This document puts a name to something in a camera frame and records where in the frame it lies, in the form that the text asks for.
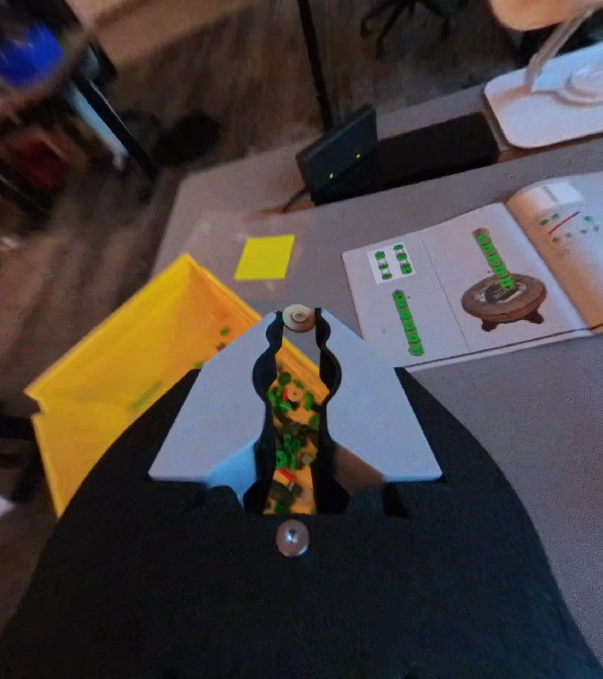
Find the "grey desk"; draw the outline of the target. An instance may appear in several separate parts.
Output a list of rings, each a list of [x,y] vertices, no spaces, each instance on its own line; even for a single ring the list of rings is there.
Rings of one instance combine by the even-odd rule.
[[[383,193],[286,214],[296,235],[281,284],[235,283],[246,225],[218,236],[199,227],[207,211],[261,219],[302,186],[295,154],[281,147],[181,178],[153,275],[186,250],[264,314],[289,303],[328,308],[357,330],[340,262],[346,250],[416,231],[504,201],[554,176],[603,170],[603,137],[539,153],[508,151],[500,163]],[[603,335],[439,367],[417,379],[501,466],[531,515],[570,610],[603,664]]]

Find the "pile of green building pieces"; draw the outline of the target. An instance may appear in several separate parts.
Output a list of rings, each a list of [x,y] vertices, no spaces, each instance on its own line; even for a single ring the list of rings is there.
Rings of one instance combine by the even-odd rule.
[[[288,366],[278,363],[276,379],[267,389],[274,428],[274,465],[264,515],[317,513],[312,465],[319,453],[320,410],[317,394]]]

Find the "black box device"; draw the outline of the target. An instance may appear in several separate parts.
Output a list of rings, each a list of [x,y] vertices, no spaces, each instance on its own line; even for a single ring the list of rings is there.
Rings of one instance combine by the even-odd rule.
[[[379,147],[377,114],[364,105],[295,157],[304,188],[314,205],[342,199]]]

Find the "yellow sticky note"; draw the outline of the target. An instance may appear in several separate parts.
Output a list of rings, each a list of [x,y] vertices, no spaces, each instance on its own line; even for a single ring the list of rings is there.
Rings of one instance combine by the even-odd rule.
[[[285,279],[294,245],[293,234],[247,238],[234,280],[247,282]]]

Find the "yellow plastic bin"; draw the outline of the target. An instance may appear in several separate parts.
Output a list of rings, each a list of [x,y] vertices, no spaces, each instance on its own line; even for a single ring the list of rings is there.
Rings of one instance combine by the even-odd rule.
[[[60,519],[108,448],[193,369],[261,317],[181,255],[25,389],[51,501]],[[319,369],[287,339],[276,364],[328,395]]]

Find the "open instruction booklet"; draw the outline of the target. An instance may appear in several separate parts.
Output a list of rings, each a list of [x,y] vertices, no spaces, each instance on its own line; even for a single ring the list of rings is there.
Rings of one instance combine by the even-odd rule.
[[[426,369],[603,333],[603,171],[342,254],[363,339]]]

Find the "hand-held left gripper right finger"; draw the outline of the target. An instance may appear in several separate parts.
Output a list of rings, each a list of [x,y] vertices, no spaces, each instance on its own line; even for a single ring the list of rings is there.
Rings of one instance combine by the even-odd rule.
[[[398,369],[331,312],[316,308],[320,377],[319,452],[312,465],[319,514],[343,513],[361,492],[442,480]]]

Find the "small tan round washer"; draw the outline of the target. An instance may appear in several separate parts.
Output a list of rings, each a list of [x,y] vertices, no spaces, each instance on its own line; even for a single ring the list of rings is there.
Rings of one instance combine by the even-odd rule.
[[[302,304],[292,304],[282,310],[284,326],[294,333],[307,333],[315,327],[315,310]]]

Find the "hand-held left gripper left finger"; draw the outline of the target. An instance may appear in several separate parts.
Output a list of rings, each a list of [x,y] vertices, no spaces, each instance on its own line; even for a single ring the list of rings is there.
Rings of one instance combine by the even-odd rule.
[[[276,463],[267,390],[282,346],[281,312],[264,316],[198,370],[157,456],[155,481],[227,487],[263,514]]]

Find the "blue round object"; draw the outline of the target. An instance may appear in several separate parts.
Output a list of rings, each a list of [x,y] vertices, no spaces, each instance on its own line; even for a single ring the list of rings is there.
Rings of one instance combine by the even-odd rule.
[[[45,79],[64,60],[54,32],[40,22],[22,27],[15,38],[0,41],[0,80],[15,89]]]

